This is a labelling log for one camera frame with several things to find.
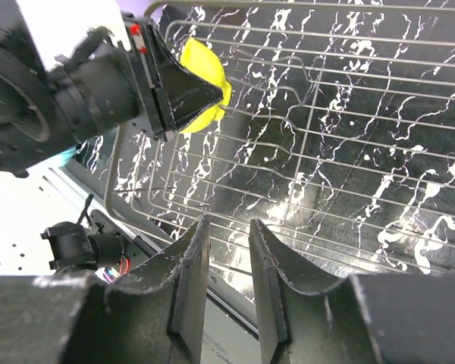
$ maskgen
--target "yellow sponge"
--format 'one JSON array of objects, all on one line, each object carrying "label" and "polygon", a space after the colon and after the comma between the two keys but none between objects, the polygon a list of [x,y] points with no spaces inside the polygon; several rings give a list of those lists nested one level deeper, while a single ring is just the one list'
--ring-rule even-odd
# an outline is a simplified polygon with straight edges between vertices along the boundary
[{"label": "yellow sponge", "polygon": [[195,133],[208,127],[213,121],[220,121],[223,118],[225,111],[219,106],[229,105],[232,87],[226,81],[224,68],[219,57],[208,49],[206,45],[194,38],[187,40],[180,56],[180,64],[207,82],[222,89],[222,101],[205,110],[196,120],[181,131],[181,133]]}]

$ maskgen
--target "dish rack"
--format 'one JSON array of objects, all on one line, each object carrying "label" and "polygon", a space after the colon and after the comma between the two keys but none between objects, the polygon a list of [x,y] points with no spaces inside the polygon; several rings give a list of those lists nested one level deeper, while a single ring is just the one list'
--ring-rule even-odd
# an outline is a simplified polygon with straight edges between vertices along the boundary
[{"label": "dish rack", "polygon": [[170,143],[120,126],[105,200],[172,238],[210,214],[211,267],[248,298],[251,218],[339,277],[455,271],[455,1],[344,2],[147,11],[164,7],[172,52],[207,44],[234,91],[221,122]]}]

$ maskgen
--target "metal frame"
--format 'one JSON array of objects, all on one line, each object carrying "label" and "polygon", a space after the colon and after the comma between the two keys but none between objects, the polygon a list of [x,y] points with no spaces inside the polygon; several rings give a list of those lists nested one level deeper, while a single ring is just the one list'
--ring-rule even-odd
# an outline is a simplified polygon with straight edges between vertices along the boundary
[{"label": "metal frame", "polygon": [[[156,2],[146,11],[146,14],[151,14],[156,8],[158,8],[160,6],[163,6],[163,5],[208,5],[208,6],[218,6],[218,7],[221,7],[223,5],[227,5],[230,8],[232,8],[232,7],[235,7],[235,8],[248,8],[250,6],[268,6],[268,7],[273,7],[273,8],[299,8],[299,9],[303,9],[303,10],[307,10],[307,11],[308,10],[324,10],[324,9],[325,10],[329,10],[330,9],[330,10],[339,10],[339,11],[363,11],[363,12],[376,12],[376,13],[377,12],[384,12],[384,13],[397,12],[398,14],[401,14],[401,13],[404,13],[404,14],[424,14],[424,15],[437,15],[439,17],[442,17],[442,16],[455,17],[455,8],[427,8],[427,7],[418,7],[418,6],[388,6],[388,5],[384,5],[384,6],[377,6],[377,5],[342,5],[342,4],[333,5],[333,4],[321,4],[321,3],[305,3],[305,2],[290,2],[290,3],[288,3],[288,2],[270,2],[270,1],[263,1],[262,3],[251,2],[251,1],[229,1],[229,2],[223,2],[223,1],[205,1],[205,2],[202,2],[202,1],[200,1],[200,2],[190,2],[190,1],[187,1],[187,0],[185,0],[185,1],[178,1],[177,0],[177,1],[160,1],[160,2]],[[168,38],[168,34],[171,31],[171,28],[173,26],[175,26],[175,25],[195,25],[197,27],[208,27],[208,28],[212,28],[212,29],[214,29],[214,28],[225,28],[225,29],[232,29],[232,30],[246,30],[246,29],[248,29],[248,28],[245,28],[245,27],[242,27],[242,26],[239,27],[239,26],[224,25],[224,24],[211,24],[211,23],[205,23],[205,22],[195,22],[195,23],[193,23],[193,22],[189,22],[189,21],[186,21],[186,20],[176,20],[176,21],[172,22],[169,25],[168,30],[167,30],[167,35],[166,35],[165,38]],[[286,34],[297,34],[297,35],[301,35],[301,36],[312,36],[312,37],[328,37],[328,38],[357,39],[357,40],[368,39],[368,40],[371,40],[373,42],[394,42],[394,43],[398,43],[398,44],[399,43],[406,43],[406,44],[417,44],[417,45],[426,45],[426,46],[435,46],[435,47],[455,47],[455,42],[430,42],[430,41],[419,41],[419,40],[411,40],[411,39],[390,39],[390,38],[381,38],[381,37],[349,36],[349,35],[337,35],[337,34],[327,34],[327,33],[301,32],[301,31],[295,31],[295,30],[271,30],[271,29],[267,30],[265,28],[257,28],[257,27],[250,27],[249,30],[252,31],[252,32],[286,33]],[[258,64],[271,64],[271,65],[275,65],[275,66],[278,66],[278,67],[289,67],[289,68],[300,69],[305,74],[305,78],[307,79],[307,81],[310,82],[312,84],[312,86],[315,87],[315,88],[318,88],[320,85],[326,85],[326,86],[340,87],[340,88],[343,88],[343,89],[344,88],[345,89],[347,89],[347,88],[364,89],[364,90],[368,90],[368,91],[374,91],[376,93],[394,93],[394,94],[399,94],[399,95],[404,95],[404,96],[421,96],[421,97],[425,97],[425,98],[442,99],[442,100],[447,100],[448,102],[451,100],[452,102],[455,102],[455,94],[452,95],[452,96],[430,95],[430,94],[425,94],[425,93],[414,94],[414,93],[406,93],[404,91],[398,91],[398,90],[377,89],[377,88],[358,86],[358,85],[354,85],[353,86],[353,85],[348,85],[348,84],[343,84],[343,83],[328,83],[328,82],[324,82],[324,81],[322,81],[322,73],[333,73],[333,74],[349,74],[349,75],[358,76],[358,77],[371,77],[371,78],[388,80],[388,81],[389,80],[396,80],[396,81],[399,81],[399,82],[408,82],[408,83],[430,83],[431,85],[455,87],[455,83],[454,82],[442,82],[442,81],[435,81],[434,82],[434,81],[430,81],[430,80],[417,80],[417,79],[411,79],[411,78],[405,78],[405,77],[391,77],[391,76],[385,76],[385,75],[379,75],[379,74],[361,74],[361,73],[358,73],[358,72],[346,72],[346,71],[341,71],[341,70],[325,69],[325,68],[320,68],[320,67],[310,67],[310,66],[305,65],[303,63],[303,61],[301,60],[301,58],[298,58],[297,56],[295,56],[294,53],[296,53],[296,52],[304,52],[306,54],[311,54],[311,55],[324,55],[324,56],[329,56],[329,57],[344,56],[344,57],[348,57],[348,58],[363,59],[363,60],[367,60],[367,61],[392,61],[392,62],[398,62],[398,63],[423,64],[423,65],[430,66],[430,67],[453,67],[453,68],[455,68],[455,64],[448,64],[448,63],[444,63],[444,62],[432,62],[432,61],[415,61],[415,60],[408,60],[408,59],[402,59],[402,58],[392,59],[392,58],[379,58],[379,57],[372,57],[372,56],[347,55],[345,53],[338,54],[338,53],[332,53],[332,52],[313,52],[313,51],[303,51],[303,50],[301,51],[301,50],[298,50],[298,49],[282,49],[281,50],[282,52],[292,53],[292,55],[288,55],[286,57],[279,58],[275,62],[270,62],[270,61],[263,60],[263,59],[257,57],[256,55],[252,55],[252,54],[246,52],[245,50],[243,50],[243,48],[248,48],[248,49],[249,48],[251,48],[251,49],[253,49],[253,48],[258,48],[259,49],[259,48],[261,48],[261,49],[271,49],[271,50],[273,50],[273,47],[263,47],[263,46],[260,46],[260,45],[254,45],[254,44],[249,44],[249,43],[248,44],[245,44],[245,43],[239,44],[237,42],[221,41],[221,40],[211,39],[211,38],[209,38],[209,39],[199,38],[199,40],[201,40],[201,41],[209,41],[211,43],[219,42],[219,43],[230,45],[231,46],[231,54],[228,55],[228,56],[226,56],[226,55],[221,56],[222,61],[236,61],[236,62],[249,62],[249,63],[258,63]],[[226,71],[229,72],[229,71],[235,71],[235,70],[231,70],[229,67],[227,67]],[[318,77],[316,77],[315,79],[313,79],[313,77],[309,78],[308,75],[307,75],[308,71],[317,72]],[[265,91],[265,92],[273,90],[272,88],[269,88],[269,87],[261,87],[261,86],[251,85],[251,84],[245,83],[244,81],[239,80],[236,77],[228,77],[228,79],[231,82],[242,83],[242,84],[245,84],[245,86],[252,87],[253,89],[260,89],[260,90]],[[355,117],[358,117],[358,118],[370,118],[371,120],[377,119],[377,120],[385,121],[385,122],[402,123],[402,124],[414,124],[414,121],[405,120],[405,119],[390,118],[390,117],[380,117],[380,116],[374,116],[374,115],[364,114],[364,113],[359,113],[359,112],[339,111],[339,110],[334,110],[333,108],[323,108],[323,107],[315,106],[315,101],[316,101],[316,96],[318,94],[318,89],[315,91],[315,96],[311,100],[302,100],[302,98],[297,93],[297,91],[295,89],[291,88],[291,87],[279,86],[277,89],[281,89],[283,91],[294,93],[294,95],[296,96],[296,98],[297,98],[297,100],[299,102],[298,106],[299,107],[308,108],[308,109],[311,110],[311,112],[313,110],[318,110],[318,111],[326,111],[328,114],[329,113],[346,114],[346,115],[352,115],[352,116],[355,116]],[[279,116],[279,115],[260,116],[260,115],[253,114],[251,111],[240,110],[240,109],[230,108],[230,107],[226,107],[225,111],[227,112],[227,115],[226,115],[227,117],[235,115],[235,114],[244,114],[244,115],[247,115],[247,116],[250,116],[250,117],[256,116],[257,118],[269,118],[269,119],[273,120],[274,122],[275,121],[279,121],[281,124],[284,124],[284,125],[288,126],[292,130],[296,130],[298,132],[303,133],[304,140],[306,140],[307,135],[313,134],[313,135],[319,135],[321,137],[327,137],[327,138],[333,138],[333,139],[336,139],[336,140],[340,140],[342,143],[345,143],[345,142],[347,142],[347,143],[361,143],[363,145],[377,146],[377,147],[382,147],[382,148],[385,148],[385,149],[396,149],[396,150],[399,150],[399,151],[402,151],[402,152],[406,152],[406,153],[428,155],[428,156],[435,157],[435,158],[445,158],[445,159],[450,160],[450,161],[455,161],[455,156],[454,155],[450,155],[450,156],[449,155],[442,155],[442,154],[439,154],[439,153],[436,153],[436,152],[409,149],[409,148],[404,148],[404,147],[401,147],[401,146],[391,146],[391,145],[383,144],[383,143],[376,143],[376,142],[369,142],[369,141],[363,141],[363,140],[358,140],[358,139],[351,139],[351,138],[348,138],[348,137],[345,137],[345,136],[338,136],[338,135],[333,135],[333,134],[329,134],[329,133],[322,133],[322,132],[310,130],[309,129],[310,118],[308,120],[307,126],[305,128],[300,128],[300,127],[295,126],[291,122],[291,120],[289,118],[285,117],[285,116]],[[448,125],[431,124],[431,123],[425,123],[425,122],[420,122],[419,121],[418,122],[418,126],[419,127],[435,127],[435,128],[438,128],[438,129],[445,129],[445,130],[449,130],[449,131],[455,132],[455,127],[448,126]],[[118,133],[117,133],[117,137],[115,139],[115,144],[114,144],[114,148],[113,148],[113,154],[112,154],[112,158],[111,158],[111,168],[110,168],[110,171],[109,171],[109,174],[108,174],[108,183],[107,183],[107,187],[106,187],[106,191],[105,191],[105,204],[106,204],[106,208],[107,208],[108,212],[111,213],[111,215],[113,217],[119,218],[120,221],[122,221],[124,224],[136,227],[136,225],[132,224],[131,221],[128,221],[128,220],[123,219],[120,216],[116,215],[115,212],[113,211],[113,209],[111,208],[111,198],[113,197],[113,195],[115,195],[118,192],[118,191],[114,191],[114,187],[113,186],[114,186],[115,181],[117,179],[118,161],[119,161],[119,158],[120,158],[121,145],[124,142],[124,133],[125,133],[126,128],[127,127],[125,125],[121,125],[118,128]],[[257,140],[243,140],[243,139],[236,138],[236,137],[233,137],[233,136],[227,136],[227,135],[224,135],[224,134],[221,134],[221,133],[218,133],[218,132],[208,132],[208,133],[200,133],[200,134],[204,135],[205,138],[225,138],[225,139],[237,141],[237,142],[240,142],[240,143],[248,143],[248,144],[253,144],[253,145],[270,146],[270,147],[273,147],[274,149],[276,149],[278,152],[290,153],[294,157],[298,158],[299,159],[298,160],[299,167],[300,167],[300,161],[303,158],[306,158],[306,159],[310,159],[310,160],[313,160],[313,161],[317,161],[318,163],[330,163],[330,164],[333,164],[333,165],[339,165],[341,167],[355,168],[355,169],[358,169],[358,170],[361,170],[361,171],[365,171],[365,172],[376,173],[376,174],[380,174],[382,177],[383,176],[388,176],[388,177],[392,177],[392,178],[396,178],[396,179],[400,179],[400,180],[407,179],[407,180],[415,181],[418,184],[429,184],[429,183],[431,183],[431,184],[435,184],[435,185],[437,185],[439,187],[446,187],[446,188],[450,188],[450,189],[455,190],[455,185],[452,185],[452,184],[437,183],[437,182],[433,182],[433,181],[430,181],[430,180],[424,179],[424,178],[408,177],[408,176],[404,176],[404,175],[398,174],[398,173],[391,173],[391,172],[387,172],[387,171],[378,171],[378,170],[371,169],[371,168],[360,167],[358,165],[349,165],[349,164],[342,163],[342,162],[336,162],[334,160],[330,160],[330,159],[327,159],[327,158],[319,158],[319,157],[308,156],[308,155],[304,155],[303,154],[303,150],[301,150],[298,153],[297,152],[291,152],[291,151],[288,151],[288,150],[284,149],[283,147],[281,147],[281,146],[279,146],[277,144],[274,144],[274,143],[259,142]],[[270,173],[278,174],[279,177],[282,177],[282,178],[285,178],[287,180],[290,180],[291,182],[293,182],[293,185],[295,183],[303,182],[304,184],[312,185],[312,186],[319,187],[319,188],[322,188],[322,189],[334,190],[334,191],[337,191],[339,193],[351,194],[351,195],[354,195],[354,196],[359,196],[359,197],[362,197],[362,198],[365,198],[365,199],[370,199],[370,200],[375,200],[375,201],[379,201],[379,202],[384,202],[384,203],[395,205],[395,206],[403,206],[405,209],[418,209],[420,211],[424,211],[424,212],[427,212],[427,213],[430,213],[430,214],[434,214],[435,216],[446,215],[446,216],[450,216],[451,218],[455,218],[455,215],[453,215],[453,214],[447,214],[445,212],[436,211],[434,209],[422,208],[422,207],[418,207],[418,206],[411,206],[411,205],[408,205],[406,203],[393,201],[393,200],[385,199],[385,198],[381,198],[381,197],[374,197],[374,196],[370,196],[370,195],[364,194],[364,193],[357,193],[355,191],[328,187],[328,186],[325,186],[323,184],[316,184],[316,183],[313,183],[313,182],[301,181],[301,180],[297,179],[297,174],[295,174],[293,177],[289,177],[289,176],[284,176],[283,174],[278,173],[277,171],[273,170],[272,168],[265,168],[265,167],[260,167],[260,166],[256,166],[256,165],[246,165],[246,164],[239,163],[239,162],[236,162],[236,161],[227,160],[225,158],[218,158],[218,157],[216,157],[214,155],[197,155],[195,153],[184,152],[184,151],[182,151],[182,150],[180,150],[178,148],[178,143],[179,143],[179,136],[177,136],[177,139],[175,141],[174,154],[173,154],[172,160],[170,162],[170,168],[169,168],[169,171],[168,171],[168,176],[166,178],[165,185],[163,186],[163,188],[160,188],[160,193],[162,194],[163,199],[165,199],[165,201],[167,200],[167,197],[174,197],[173,199],[170,199],[171,203],[179,205],[179,206],[183,206],[183,207],[188,207],[188,211],[189,212],[193,212],[192,215],[190,215],[189,213],[183,213],[183,212],[175,211],[176,215],[185,217],[187,219],[193,220],[193,219],[196,218],[197,215],[200,215],[200,214],[202,214],[204,212],[207,212],[208,210],[206,208],[209,207],[209,204],[206,203],[206,197],[204,198],[203,201],[201,201],[201,200],[198,200],[198,199],[191,199],[191,198],[188,198],[186,196],[182,196],[182,195],[178,195],[178,194],[172,193],[170,188],[169,188],[169,186],[171,185],[171,182],[170,182],[171,176],[177,175],[178,177],[195,178],[196,180],[200,181],[201,183],[207,184],[208,186],[215,186],[215,187],[218,187],[218,188],[225,188],[225,189],[228,189],[228,190],[232,190],[235,193],[245,193],[246,195],[251,195],[251,196],[253,196],[253,197],[257,198],[257,199],[264,199],[264,200],[267,200],[267,201],[273,202],[273,203],[283,203],[283,204],[286,205],[285,219],[286,219],[286,216],[287,216],[288,209],[290,207],[295,207],[295,208],[298,208],[298,209],[306,209],[306,210],[311,211],[311,212],[317,212],[317,213],[320,213],[320,214],[323,214],[323,215],[330,216],[332,218],[338,218],[341,221],[347,221],[347,222],[350,222],[350,223],[357,224],[359,226],[365,226],[365,227],[368,227],[368,228],[377,229],[379,231],[388,231],[388,232],[391,232],[391,233],[399,233],[399,234],[402,234],[405,237],[425,239],[425,241],[427,241],[427,242],[442,244],[442,242],[440,240],[431,239],[431,238],[423,238],[421,235],[419,235],[417,233],[414,233],[414,232],[411,232],[411,231],[400,230],[400,229],[396,229],[396,228],[392,228],[392,227],[378,226],[376,224],[371,224],[371,223],[368,223],[368,222],[365,222],[365,221],[358,221],[358,220],[350,218],[350,217],[338,216],[338,215],[331,214],[329,212],[321,212],[319,210],[311,209],[311,208],[305,207],[305,206],[300,206],[300,205],[297,205],[297,204],[293,204],[291,202],[281,202],[281,201],[277,201],[275,199],[272,199],[269,196],[263,196],[263,195],[256,194],[256,193],[248,193],[248,192],[243,191],[243,190],[239,190],[239,189],[235,189],[233,187],[229,187],[229,186],[225,186],[225,185],[222,185],[222,184],[218,184],[218,183],[216,183],[213,180],[202,179],[202,178],[198,178],[196,176],[183,174],[182,172],[174,170],[174,161],[176,159],[176,155],[189,155],[189,156],[198,157],[198,158],[210,158],[214,163],[216,161],[227,162],[227,163],[231,163],[232,165],[239,166],[240,168],[252,168],[252,169],[257,169],[257,170],[264,170],[264,171],[267,171],[267,172],[270,172]],[[154,165],[156,165],[156,163],[158,161],[158,156],[159,156],[160,152],[161,152],[161,146],[158,144],[156,152],[155,152]],[[136,166],[135,175],[136,175],[135,176],[135,181],[138,181],[139,166]],[[153,180],[153,175],[150,178],[149,188],[146,191],[148,202],[152,206],[162,209],[162,206],[158,206],[152,201],[152,194],[154,192],[158,193],[158,190],[159,190],[158,187],[154,187],[152,185],[152,180]],[[134,187],[133,190],[131,190],[131,191],[124,190],[124,191],[120,191],[120,192],[128,192],[128,193],[131,193],[133,196],[135,196],[136,193],[141,193],[142,191],[145,191],[145,190],[144,189],[140,189],[140,188],[137,189],[137,188]],[[292,187],[292,189],[290,191],[290,195],[293,195],[293,187]],[[187,199],[189,202],[192,203],[192,205],[184,205],[182,202],[178,202],[178,200],[176,200],[175,198]],[[183,226],[182,224],[177,224],[177,223],[174,223],[174,222],[169,221],[167,219],[164,219],[164,218],[161,218],[161,217],[158,217],[158,216],[155,216],[155,215],[150,215],[148,213],[140,211],[139,209],[137,209],[133,205],[133,199],[130,200],[130,208],[131,208],[131,210],[134,213],[138,214],[138,216],[143,216],[145,218],[154,218],[157,221],[161,221],[162,223],[166,223],[166,224],[171,225],[172,227],[178,229],[179,231],[182,231],[182,230],[185,229],[185,226]],[[237,219],[233,219],[232,217],[228,218],[227,216],[223,216],[221,214],[216,214],[216,213],[212,213],[212,215],[214,215],[214,216],[216,216],[218,218],[222,218],[225,221],[234,221],[234,222],[236,222],[238,224],[237,225],[238,227],[241,226],[243,228],[241,230],[234,229],[232,227],[229,227],[227,222],[226,222],[226,224],[212,223],[212,226],[224,229],[225,231],[236,232],[238,234],[244,234],[246,236],[246,238],[247,238],[247,235],[248,235],[247,231],[248,231],[248,227],[249,227],[249,222],[248,221],[240,221],[240,220],[237,220]],[[289,239],[289,240],[292,240],[294,242],[301,243],[301,244],[307,244],[307,240],[311,240],[311,239],[315,238],[315,239],[324,241],[326,243],[334,244],[335,246],[343,247],[344,249],[351,249],[353,251],[352,253],[344,253],[344,252],[338,251],[337,249],[332,249],[332,248],[328,248],[326,246],[319,245],[315,241],[311,241],[310,242],[310,245],[316,246],[318,249],[322,249],[325,252],[335,253],[335,254],[338,254],[339,256],[346,256],[347,258],[355,259],[358,262],[361,262],[361,263],[366,264],[366,265],[371,265],[373,267],[381,269],[382,271],[395,271],[395,272],[401,273],[402,272],[401,269],[399,269],[397,267],[397,263],[398,262],[403,262],[406,265],[419,267],[418,264],[416,264],[415,262],[411,262],[411,261],[409,261],[407,259],[403,259],[402,260],[401,258],[396,259],[396,258],[392,257],[391,255],[387,254],[386,252],[376,253],[376,255],[381,260],[381,262],[373,262],[370,259],[358,256],[358,254],[359,253],[365,253],[365,254],[374,255],[375,254],[374,252],[370,252],[370,251],[367,251],[367,250],[364,250],[364,249],[360,249],[360,248],[351,246],[349,244],[336,242],[336,241],[332,241],[332,240],[328,240],[328,239],[324,239],[324,238],[320,238],[320,237],[317,237],[317,236],[315,236],[313,234],[306,234],[306,233],[300,233],[299,231],[294,231],[293,229],[285,227],[285,220],[283,220],[281,222],[281,227],[282,227],[281,232],[275,233],[280,238]],[[298,237],[292,236],[294,234],[297,234],[297,236],[302,237],[302,238],[298,238]],[[235,243],[235,242],[232,242],[232,241],[228,241],[226,239],[220,239],[218,237],[211,237],[211,239],[212,239],[212,241],[214,241],[216,243],[224,243],[224,244],[235,246],[237,248],[244,249],[244,250],[248,250],[249,249],[247,247],[247,245]],[[445,243],[445,246],[450,247],[452,249],[455,249],[455,244],[453,244],[453,243]],[[354,271],[372,272],[371,270],[367,270],[366,268],[363,268],[363,267],[360,267],[360,266],[354,266],[354,265],[348,264],[346,262],[342,262],[342,261],[338,261],[336,259],[328,258],[326,256],[321,256],[318,253],[312,253],[310,251],[305,251],[304,249],[294,249],[294,250],[297,251],[298,253],[302,254],[302,255],[305,255],[305,256],[312,256],[312,257],[315,257],[315,258],[324,259],[324,260],[329,261],[329,262],[334,262],[334,263],[337,263],[337,264],[345,265],[348,268],[353,269]],[[223,270],[231,270],[231,271],[235,271],[237,273],[242,273],[242,274],[245,274],[245,275],[251,275],[250,272],[248,272],[248,271],[243,271],[243,270],[238,269],[238,268],[226,266],[226,265],[223,265],[220,262],[212,262],[212,266],[214,266],[216,268],[219,268],[219,269],[223,269]],[[430,270],[433,271],[433,272],[436,272],[436,273],[445,273],[445,272],[447,272],[447,271],[444,271],[444,270],[441,270],[441,269],[438,269],[438,268],[431,268]]]}]

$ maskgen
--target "black strap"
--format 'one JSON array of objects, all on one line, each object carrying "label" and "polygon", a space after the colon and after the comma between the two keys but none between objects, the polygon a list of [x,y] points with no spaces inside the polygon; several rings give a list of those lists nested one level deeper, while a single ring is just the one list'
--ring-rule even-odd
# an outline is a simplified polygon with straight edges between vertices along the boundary
[{"label": "black strap", "polygon": [[56,117],[55,105],[47,87],[34,70],[2,47],[0,79],[13,87],[29,105],[30,113],[16,118],[12,124],[32,139],[45,142],[50,134],[49,122]]}]

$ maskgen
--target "red wire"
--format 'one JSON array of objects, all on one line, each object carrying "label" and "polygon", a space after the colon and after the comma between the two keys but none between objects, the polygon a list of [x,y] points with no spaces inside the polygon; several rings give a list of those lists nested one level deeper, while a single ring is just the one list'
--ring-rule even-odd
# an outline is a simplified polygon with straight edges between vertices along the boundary
[{"label": "red wire", "polygon": [[124,273],[128,273],[128,270],[130,269],[130,260],[128,258],[125,258],[126,262],[127,262],[127,267],[126,269],[124,270]]}]

